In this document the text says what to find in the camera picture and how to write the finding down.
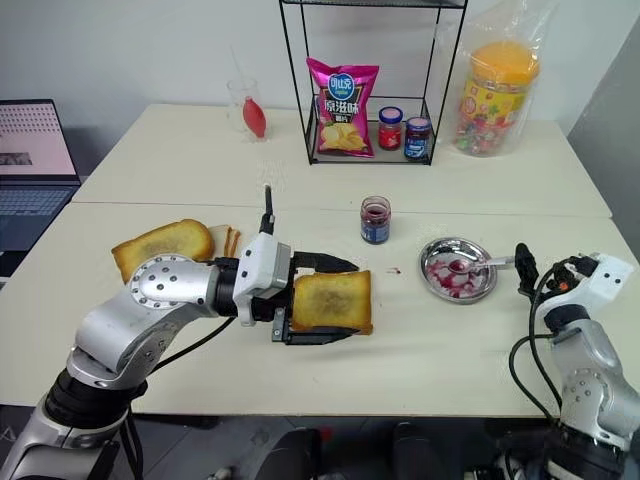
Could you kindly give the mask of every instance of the blueberry jam jar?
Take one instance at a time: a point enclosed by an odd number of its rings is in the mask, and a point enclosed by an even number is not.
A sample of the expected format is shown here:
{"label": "blueberry jam jar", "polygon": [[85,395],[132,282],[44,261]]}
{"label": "blueberry jam jar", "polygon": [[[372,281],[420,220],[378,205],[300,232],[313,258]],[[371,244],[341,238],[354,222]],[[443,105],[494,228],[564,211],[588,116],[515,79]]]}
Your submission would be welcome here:
{"label": "blueberry jam jar", "polygon": [[362,201],[360,208],[360,234],[374,245],[389,239],[391,223],[391,204],[384,197],[375,195]]}

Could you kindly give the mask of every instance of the plastic container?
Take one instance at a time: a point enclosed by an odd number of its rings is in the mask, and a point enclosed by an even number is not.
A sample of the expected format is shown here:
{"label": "plastic container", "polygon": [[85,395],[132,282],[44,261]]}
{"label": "plastic container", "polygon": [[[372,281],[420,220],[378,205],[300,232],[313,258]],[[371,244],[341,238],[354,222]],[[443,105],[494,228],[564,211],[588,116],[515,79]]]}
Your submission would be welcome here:
{"label": "plastic container", "polygon": [[455,145],[479,157],[499,153],[509,134],[516,133],[516,123],[524,120],[520,113],[539,70],[533,50],[516,42],[494,42],[475,50]]}
{"label": "plastic container", "polygon": [[360,235],[369,243],[384,243],[389,239],[391,203],[384,197],[374,195],[362,201],[360,207]]}
{"label": "plastic container", "polygon": [[427,158],[430,136],[431,120],[424,117],[411,117],[407,120],[404,156],[415,162]]}
{"label": "plastic container", "polygon": [[397,150],[402,145],[402,110],[383,107],[378,112],[378,145],[384,150]]}

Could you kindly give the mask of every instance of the pink chip bag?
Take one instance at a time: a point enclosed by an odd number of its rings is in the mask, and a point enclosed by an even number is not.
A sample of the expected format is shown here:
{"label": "pink chip bag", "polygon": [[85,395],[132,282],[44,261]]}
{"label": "pink chip bag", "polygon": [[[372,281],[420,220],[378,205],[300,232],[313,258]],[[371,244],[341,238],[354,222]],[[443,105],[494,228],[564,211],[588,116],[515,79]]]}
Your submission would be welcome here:
{"label": "pink chip bag", "polygon": [[311,76],[320,88],[318,151],[373,157],[367,128],[367,99],[378,75],[376,65],[329,67],[307,58]]}

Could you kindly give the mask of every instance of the metal plate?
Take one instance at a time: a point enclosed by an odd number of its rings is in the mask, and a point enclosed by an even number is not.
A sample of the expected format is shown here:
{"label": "metal plate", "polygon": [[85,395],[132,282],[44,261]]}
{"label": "metal plate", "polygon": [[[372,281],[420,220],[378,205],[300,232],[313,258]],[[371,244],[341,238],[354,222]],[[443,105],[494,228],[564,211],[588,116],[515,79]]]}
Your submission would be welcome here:
{"label": "metal plate", "polygon": [[496,267],[459,274],[448,265],[455,260],[480,262],[490,258],[484,248],[464,238],[439,238],[422,249],[420,271],[432,293],[450,302],[470,304],[486,297],[496,286]]}

